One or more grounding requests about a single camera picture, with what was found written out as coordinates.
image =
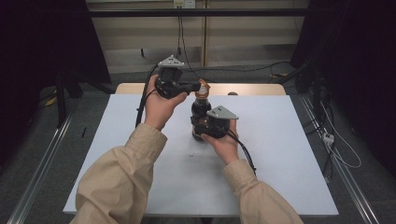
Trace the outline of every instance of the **beige sleeve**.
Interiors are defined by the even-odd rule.
[[[246,160],[231,162],[224,174],[239,201],[242,223],[303,223],[282,196],[257,179]]]
[[[78,212],[71,223],[140,223],[165,142],[161,132],[141,123],[124,147],[99,158],[78,184]]]

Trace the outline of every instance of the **brown bottle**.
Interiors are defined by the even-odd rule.
[[[191,106],[191,124],[192,124],[192,136],[195,140],[203,141],[201,138],[202,129],[206,127],[207,114],[208,110],[212,109],[212,105],[207,100],[209,96],[210,86],[203,80],[199,80],[201,82],[200,90],[195,92],[195,101]]]

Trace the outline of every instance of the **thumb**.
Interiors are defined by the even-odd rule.
[[[171,100],[173,101],[173,103],[176,105],[179,105],[180,103],[184,102],[187,98],[188,94],[186,92],[182,92],[179,95],[177,95],[176,97],[172,98]]]

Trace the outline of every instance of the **white table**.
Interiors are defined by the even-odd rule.
[[[238,216],[237,201],[222,175],[222,161],[209,144],[191,136],[193,100],[189,96],[179,105],[163,129],[168,142],[154,166],[147,216]],[[137,94],[110,97],[78,181],[100,155],[124,145],[134,129],[139,102]],[[210,95],[209,102],[213,107],[223,105],[239,117],[240,140],[250,152],[257,177],[277,190],[299,215],[338,215],[289,96]],[[240,157],[245,157],[242,150]],[[76,213],[77,184],[64,208],[66,213]]]

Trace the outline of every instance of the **right hand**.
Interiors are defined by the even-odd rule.
[[[157,80],[158,75],[152,76],[148,83],[146,101],[146,119],[145,123],[158,131],[161,131],[165,127],[166,122],[172,117],[175,107],[186,100],[187,93],[182,92],[178,96],[165,99],[161,95],[154,91],[155,90],[155,80]]]
[[[236,134],[238,137],[238,133],[236,132],[236,120],[230,120],[230,130]],[[218,156],[224,161],[226,165],[228,165],[232,161],[239,160],[238,157],[238,143],[233,140],[230,136],[225,135],[222,138],[214,138],[205,133],[201,134],[202,139],[209,143],[216,151]]]

